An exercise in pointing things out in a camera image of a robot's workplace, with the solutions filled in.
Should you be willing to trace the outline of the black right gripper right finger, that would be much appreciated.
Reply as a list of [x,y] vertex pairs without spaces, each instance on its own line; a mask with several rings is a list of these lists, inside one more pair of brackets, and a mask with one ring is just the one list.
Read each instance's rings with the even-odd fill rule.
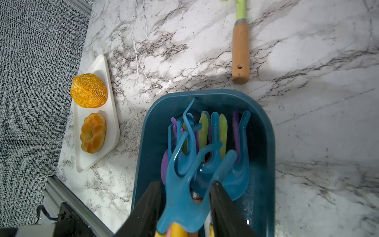
[[219,181],[210,187],[210,209],[216,237],[256,237]]

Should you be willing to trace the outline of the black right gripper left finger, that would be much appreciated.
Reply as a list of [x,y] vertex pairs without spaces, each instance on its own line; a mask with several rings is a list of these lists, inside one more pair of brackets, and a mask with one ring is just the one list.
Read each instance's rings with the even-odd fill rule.
[[154,237],[162,209],[162,182],[152,182],[116,237]]

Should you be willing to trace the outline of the teal storage box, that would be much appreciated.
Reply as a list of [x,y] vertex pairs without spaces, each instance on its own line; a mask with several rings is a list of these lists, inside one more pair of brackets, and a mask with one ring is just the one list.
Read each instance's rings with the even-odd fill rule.
[[171,118],[184,110],[199,118],[202,111],[224,114],[251,112],[246,128],[250,182],[235,206],[260,237],[275,235],[275,136],[271,122],[253,98],[231,89],[170,93],[160,97],[148,110],[142,127],[132,205],[136,206],[152,182],[160,180],[161,160],[167,149]]

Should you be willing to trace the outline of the purple rake pink handle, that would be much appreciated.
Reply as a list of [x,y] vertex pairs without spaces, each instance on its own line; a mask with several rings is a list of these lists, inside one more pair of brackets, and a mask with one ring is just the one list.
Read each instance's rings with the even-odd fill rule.
[[167,172],[169,160],[178,142],[178,130],[177,130],[178,122],[180,122],[180,135],[182,135],[184,132],[184,129],[183,129],[184,120],[182,117],[179,117],[179,118],[172,117],[171,124],[168,126],[168,129],[167,129],[168,147],[163,155],[161,167],[160,167],[160,176],[164,185],[166,184],[166,172]]
[[235,150],[237,152],[237,159],[235,161],[235,165],[240,160],[240,139],[239,139],[239,112],[235,111],[233,113],[233,132],[234,132],[234,140],[235,140]]

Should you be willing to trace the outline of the light green rake brown handle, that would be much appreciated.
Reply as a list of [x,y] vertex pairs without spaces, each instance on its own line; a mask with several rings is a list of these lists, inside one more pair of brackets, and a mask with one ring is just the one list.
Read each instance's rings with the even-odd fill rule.
[[[212,143],[211,116],[207,111],[201,112],[199,124],[202,125],[202,128],[198,131],[198,144],[199,144],[199,149],[201,149],[207,145],[208,141]],[[220,114],[219,115],[219,139],[223,143],[223,146],[220,149],[221,159],[223,159],[226,155],[227,136],[228,136],[227,118],[224,114]]]

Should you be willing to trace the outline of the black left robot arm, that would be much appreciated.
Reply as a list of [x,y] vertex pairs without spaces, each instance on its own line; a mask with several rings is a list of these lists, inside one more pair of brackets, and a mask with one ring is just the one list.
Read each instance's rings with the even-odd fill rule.
[[94,232],[88,224],[67,203],[63,202],[57,217],[49,215],[44,205],[37,207],[37,216],[43,213],[45,217],[52,220],[50,224],[39,224],[21,226],[18,228],[1,228],[2,237],[93,237]]

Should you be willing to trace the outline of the white rectangular plate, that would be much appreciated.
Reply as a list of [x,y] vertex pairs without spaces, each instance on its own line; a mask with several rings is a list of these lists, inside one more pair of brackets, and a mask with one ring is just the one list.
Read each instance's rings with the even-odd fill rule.
[[[112,83],[110,79],[109,67],[107,59],[104,55],[100,54],[92,63],[87,71],[88,73],[95,74],[103,82],[107,89],[108,98],[104,105],[99,108],[83,108],[73,102],[73,121],[74,121],[74,138],[75,138],[75,157],[76,168],[79,173],[88,170],[97,162],[99,162],[105,155],[107,155],[119,142],[120,129],[118,124],[118,117],[114,102],[114,94]],[[105,118],[106,133],[104,145],[94,154],[87,153],[81,148],[82,142],[80,141],[80,134],[84,120],[91,113],[99,113]]]

